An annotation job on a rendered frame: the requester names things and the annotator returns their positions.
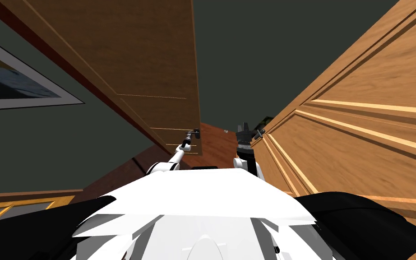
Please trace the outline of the gold framed window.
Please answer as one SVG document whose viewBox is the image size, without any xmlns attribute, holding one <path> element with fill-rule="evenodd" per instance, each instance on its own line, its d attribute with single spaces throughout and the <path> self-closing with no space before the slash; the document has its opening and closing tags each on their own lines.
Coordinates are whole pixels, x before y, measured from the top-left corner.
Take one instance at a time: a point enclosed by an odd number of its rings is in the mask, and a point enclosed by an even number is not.
<svg viewBox="0 0 416 260">
<path fill-rule="evenodd" d="M 0 219 L 67 205 L 73 198 L 74 195 L 69 195 L 54 198 L 0 202 Z"/>
</svg>

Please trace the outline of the light wooden panelled door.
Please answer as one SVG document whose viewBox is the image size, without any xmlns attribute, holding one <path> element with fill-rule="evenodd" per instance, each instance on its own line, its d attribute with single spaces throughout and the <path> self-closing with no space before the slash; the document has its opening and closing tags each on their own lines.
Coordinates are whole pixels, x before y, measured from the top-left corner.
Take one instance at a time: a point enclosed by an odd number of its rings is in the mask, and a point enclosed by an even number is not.
<svg viewBox="0 0 416 260">
<path fill-rule="evenodd" d="M 399 0 L 253 141 L 266 181 L 366 197 L 416 225 L 416 0 Z"/>
</svg>

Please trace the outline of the brown wooden cupboard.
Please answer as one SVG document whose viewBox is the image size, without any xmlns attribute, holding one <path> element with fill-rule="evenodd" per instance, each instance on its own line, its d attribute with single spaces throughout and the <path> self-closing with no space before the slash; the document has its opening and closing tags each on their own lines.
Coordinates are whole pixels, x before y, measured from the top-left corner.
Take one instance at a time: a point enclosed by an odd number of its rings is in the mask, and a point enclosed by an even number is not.
<svg viewBox="0 0 416 260">
<path fill-rule="evenodd" d="M 22 0 L 47 42 L 173 152 L 200 125 L 193 0 Z"/>
</svg>

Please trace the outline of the grey framed wall picture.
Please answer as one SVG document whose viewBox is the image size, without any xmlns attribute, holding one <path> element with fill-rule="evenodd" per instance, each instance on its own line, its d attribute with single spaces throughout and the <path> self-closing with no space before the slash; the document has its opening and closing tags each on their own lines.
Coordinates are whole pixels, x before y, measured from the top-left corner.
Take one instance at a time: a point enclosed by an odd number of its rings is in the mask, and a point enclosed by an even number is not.
<svg viewBox="0 0 416 260">
<path fill-rule="evenodd" d="M 0 46 L 0 110 L 82 104 Z"/>
</svg>

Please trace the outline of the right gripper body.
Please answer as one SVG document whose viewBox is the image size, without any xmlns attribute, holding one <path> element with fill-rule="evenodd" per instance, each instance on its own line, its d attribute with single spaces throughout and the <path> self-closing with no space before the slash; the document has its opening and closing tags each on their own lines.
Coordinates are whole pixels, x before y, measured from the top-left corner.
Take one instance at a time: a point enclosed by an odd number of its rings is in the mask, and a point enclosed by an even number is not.
<svg viewBox="0 0 416 260">
<path fill-rule="evenodd" d="M 250 130 L 236 132 L 237 150 L 251 150 L 251 141 L 255 133 Z"/>
</svg>

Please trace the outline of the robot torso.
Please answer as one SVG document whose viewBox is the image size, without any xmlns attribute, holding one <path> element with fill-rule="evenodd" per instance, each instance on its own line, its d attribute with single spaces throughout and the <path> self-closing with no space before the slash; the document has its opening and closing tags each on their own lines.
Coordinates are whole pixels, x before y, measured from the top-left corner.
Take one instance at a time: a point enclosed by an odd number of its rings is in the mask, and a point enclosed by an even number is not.
<svg viewBox="0 0 416 260">
<path fill-rule="evenodd" d="M 241 168 L 157 171 L 109 195 L 70 260 L 336 260 L 296 199 Z"/>
</svg>

